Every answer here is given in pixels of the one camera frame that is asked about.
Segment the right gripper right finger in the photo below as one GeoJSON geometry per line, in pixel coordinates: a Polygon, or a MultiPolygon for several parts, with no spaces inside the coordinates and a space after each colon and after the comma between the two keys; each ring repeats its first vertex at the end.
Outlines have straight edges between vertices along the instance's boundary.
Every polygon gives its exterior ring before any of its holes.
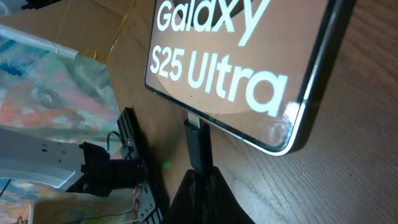
{"type": "Polygon", "coordinates": [[[254,224],[239,205],[219,168],[214,166],[200,187],[199,223],[254,224]]]}

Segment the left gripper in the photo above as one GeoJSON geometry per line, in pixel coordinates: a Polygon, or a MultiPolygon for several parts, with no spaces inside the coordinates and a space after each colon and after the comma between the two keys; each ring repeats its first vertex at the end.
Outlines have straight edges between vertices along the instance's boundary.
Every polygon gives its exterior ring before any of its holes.
{"type": "Polygon", "coordinates": [[[126,175],[132,180],[133,208],[142,223],[157,224],[162,220],[159,186],[155,181],[150,157],[135,112],[124,108],[117,121],[123,146],[122,158],[131,163],[126,175]]]}

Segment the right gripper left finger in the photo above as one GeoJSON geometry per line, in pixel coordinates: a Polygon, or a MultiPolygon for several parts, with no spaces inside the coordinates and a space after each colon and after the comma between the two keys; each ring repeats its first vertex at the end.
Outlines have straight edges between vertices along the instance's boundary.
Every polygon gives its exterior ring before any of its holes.
{"type": "Polygon", "coordinates": [[[198,189],[195,172],[186,171],[168,212],[161,224],[195,224],[197,220],[198,189]]]}

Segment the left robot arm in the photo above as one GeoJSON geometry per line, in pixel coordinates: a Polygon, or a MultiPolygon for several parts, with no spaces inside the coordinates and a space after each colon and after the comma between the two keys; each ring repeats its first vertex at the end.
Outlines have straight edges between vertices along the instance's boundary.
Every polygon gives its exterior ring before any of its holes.
{"type": "Polygon", "coordinates": [[[149,167],[142,133],[132,108],[117,120],[120,159],[103,147],[83,142],[64,143],[1,130],[1,178],[21,179],[66,192],[107,197],[116,189],[134,189],[139,221],[160,223],[163,218],[159,188],[149,167]]]}

